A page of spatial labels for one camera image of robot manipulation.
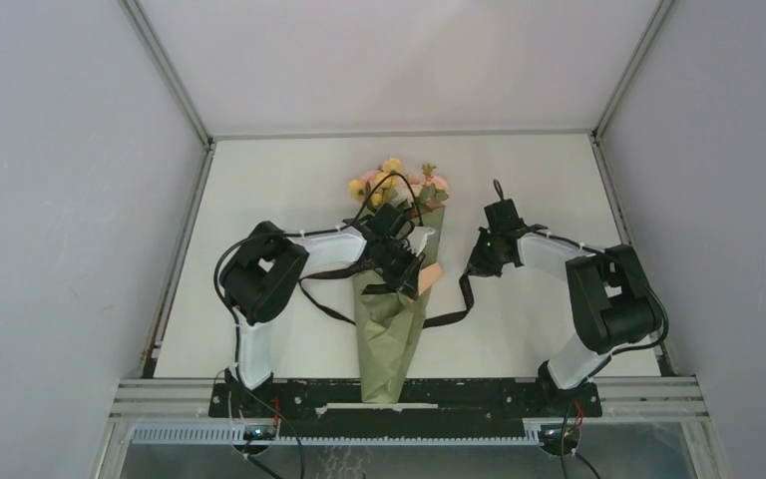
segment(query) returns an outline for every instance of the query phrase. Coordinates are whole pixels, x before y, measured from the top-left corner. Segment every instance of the gray wall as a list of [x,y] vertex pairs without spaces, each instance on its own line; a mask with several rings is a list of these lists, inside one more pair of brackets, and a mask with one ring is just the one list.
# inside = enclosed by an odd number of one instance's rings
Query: gray wall
[[681,372],[766,477],[766,2],[680,2],[605,145]]
[[86,477],[200,147],[114,0],[0,1],[0,477]]

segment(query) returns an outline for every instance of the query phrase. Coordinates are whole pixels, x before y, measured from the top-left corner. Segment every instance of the glass panel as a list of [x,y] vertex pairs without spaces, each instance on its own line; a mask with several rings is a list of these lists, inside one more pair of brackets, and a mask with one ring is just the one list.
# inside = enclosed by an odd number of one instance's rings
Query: glass panel
[[[602,477],[695,479],[679,424],[587,424],[579,452]],[[304,446],[307,478],[562,478],[560,459],[534,446]],[[274,446],[257,456],[277,474],[298,477],[298,450]],[[566,457],[569,477],[594,477]],[[267,477],[227,446],[136,444],[125,478]]]

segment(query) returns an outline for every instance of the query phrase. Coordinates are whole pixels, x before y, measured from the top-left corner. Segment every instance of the white wall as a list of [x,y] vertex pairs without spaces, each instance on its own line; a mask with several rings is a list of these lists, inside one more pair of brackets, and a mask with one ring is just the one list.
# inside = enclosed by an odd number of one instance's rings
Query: white wall
[[605,144],[678,365],[766,477],[766,2],[680,2]]
[[145,0],[214,135],[589,129],[657,0]]
[[89,474],[199,156],[115,1],[0,1],[0,477]]

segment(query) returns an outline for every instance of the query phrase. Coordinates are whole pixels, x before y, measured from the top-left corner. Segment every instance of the bouquet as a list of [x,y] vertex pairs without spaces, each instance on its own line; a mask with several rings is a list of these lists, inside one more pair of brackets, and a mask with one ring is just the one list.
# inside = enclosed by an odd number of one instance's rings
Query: bouquet
[[[418,204],[424,225],[436,230],[423,250],[425,258],[419,275],[419,296],[415,301],[397,292],[371,292],[373,288],[368,288],[369,285],[384,282],[374,270],[353,276],[354,319],[364,402],[398,402],[427,318],[428,284],[441,275],[441,269],[434,264],[445,215],[444,201],[449,197],[450,188],[444,178],[435,175],[435,171],[434,165],[425,164],[421,169],[422,176],[412,175],[406,172],[400,160],[390,158],[348,186],[351,197],[365,203],[372,212],[388,203],[414,219],[418,215],[415,207]],[[389,177],[391,173],[403,175],[408,185],[400,177]]]
[[[360,203],[365,202],[371,195],[367,205],[372,211],[376,211],[384,203],[389,203],[407,216],[415,218],[417,214],[413,206],[414,198],[424,214],[441,208],[442,202],[449,197],[448,182],[439,175],[434,175],[435,170],[436,166],[429,163],[422,166],[422,179],[406,173],[403,164],[397,158],[390,158],[377,170],[368,171],[360,179],[352,180],[348,184],[348,193]],[[392,173],[406,177],[409,185],[404,185],[399,177],[389,176]]]

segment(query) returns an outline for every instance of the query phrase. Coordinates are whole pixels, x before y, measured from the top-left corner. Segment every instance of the black mounting plate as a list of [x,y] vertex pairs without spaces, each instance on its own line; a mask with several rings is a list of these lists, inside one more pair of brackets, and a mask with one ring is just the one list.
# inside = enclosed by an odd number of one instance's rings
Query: black mounting plate
[[[533,381],[407,379],[399,401],[403,407],[394,409],[367,407],[356,379],[275,379],[267,387],[272,406],[279,404],[280,413],[301,437],[519,437],[524,435],[522,419],[562,420],[569,400],[576,401],[586,417],[602,416],[597,387],[591,383],[576,390],[573,397],[547,404],[541,387]],[[209,417],[227,417],[227,393],[226,384],[215,385]],[[230,408],[234,417],[238,417],[238,408],[246,418],[273,415],[251,401],[237,401],[236,396],[233,394]]]

